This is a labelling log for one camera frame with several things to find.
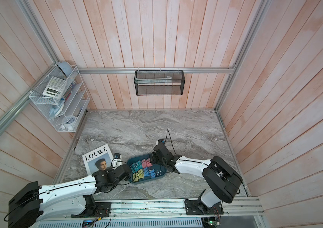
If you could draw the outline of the pink binder clip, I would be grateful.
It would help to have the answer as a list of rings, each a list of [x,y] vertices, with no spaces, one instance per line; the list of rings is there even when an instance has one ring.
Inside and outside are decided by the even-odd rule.
[[[152,167],[152,163],[151,163],[150,159],[146,160],[146,166],[147,167]]]
[[[144,169],[144,168],[147,168],[147,161],[145,160],[145,159],[143,159],[142,161],[141,161],[141,165],[142,165],[142,168]]]

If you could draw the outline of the blue binder clip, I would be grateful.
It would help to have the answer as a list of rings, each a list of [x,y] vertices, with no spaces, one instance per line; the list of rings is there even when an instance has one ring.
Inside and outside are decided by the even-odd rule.
[[[149,170],[149,173],[150,173],[150,178],[156,178],[160,176],[160,172],[155,169]]]
[[[145,178],[146,178],[146,177],[148,177],[148,176],[150,175],[150,173],[149,173],[149,168],[148,168],[148,167],[144,168],[144,169],[143,169],[143,172],[144,172],[144,177],[145,177]]]

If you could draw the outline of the teal storage tray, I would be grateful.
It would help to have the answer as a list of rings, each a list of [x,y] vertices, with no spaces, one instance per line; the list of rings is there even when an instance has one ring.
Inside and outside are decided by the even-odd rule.
[[[131,158],[126,163],[132,170],[130,182],[133,184],[153,181],[162,178],[167,173],[165,167],[152,163],[150,154]]]

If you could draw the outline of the teal binder clip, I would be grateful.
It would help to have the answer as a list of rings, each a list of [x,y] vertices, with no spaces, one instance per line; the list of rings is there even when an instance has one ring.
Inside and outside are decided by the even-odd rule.
[[[143,169],[142,162],[141,161],[137,161],[135,167],[136,167],[136,170],[137,171]]]
[[[133,172],[133,173],[136,173],[136,172],[138,171],[138,169],[137,169],[137,164],[133,163],[133,164],[131,165],[131,169],[132,169],[132,172]]]

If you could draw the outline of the yellow binder clip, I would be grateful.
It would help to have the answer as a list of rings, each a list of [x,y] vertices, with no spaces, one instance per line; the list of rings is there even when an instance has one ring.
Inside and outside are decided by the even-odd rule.
[[[144,170],[140,169],[137,172],[138,179],[143,179],[144,178]]]
[[[139,181],[139,174],[133,173],[132,182],[138,182]]]

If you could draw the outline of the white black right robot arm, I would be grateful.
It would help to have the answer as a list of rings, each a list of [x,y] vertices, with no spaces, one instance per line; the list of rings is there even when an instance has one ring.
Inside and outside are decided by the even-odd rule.
[[[158,143],[150,155],[153,164],[158,164],[172,173],[187,173],[204,178],[209,185],[201,197],[200,203],[212,208],[218,202],[231,203],[240,193],[243,180],[225,160],[214,156],[210,160],[198,160],[178,154],[172,154],[164,143]]]

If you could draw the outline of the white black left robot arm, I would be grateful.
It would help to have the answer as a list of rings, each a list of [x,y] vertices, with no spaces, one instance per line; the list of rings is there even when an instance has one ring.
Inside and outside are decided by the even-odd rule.
[[[61,184],[40,186],[36,181],[31,182],[8,202],[4,221],[10,228],[29,228],[52,215],[93,215],[96,210],[93,195],[108,193],[132,176],[131,167],[124,163]]]

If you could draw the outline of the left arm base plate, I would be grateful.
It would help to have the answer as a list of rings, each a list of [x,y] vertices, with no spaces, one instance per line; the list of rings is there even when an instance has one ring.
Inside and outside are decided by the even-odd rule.
[[[72,214],[71,218],[108,218],[110,216],[111,202],[96,202],[86,205],[85,210],[78,214]]]

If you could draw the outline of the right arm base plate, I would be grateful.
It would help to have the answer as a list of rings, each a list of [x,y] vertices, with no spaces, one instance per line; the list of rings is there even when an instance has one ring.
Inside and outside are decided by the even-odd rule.
[[[222,203],[218,202],[212,207],[208,207],[200,200],[184,200],[187,215],[223,215]]]

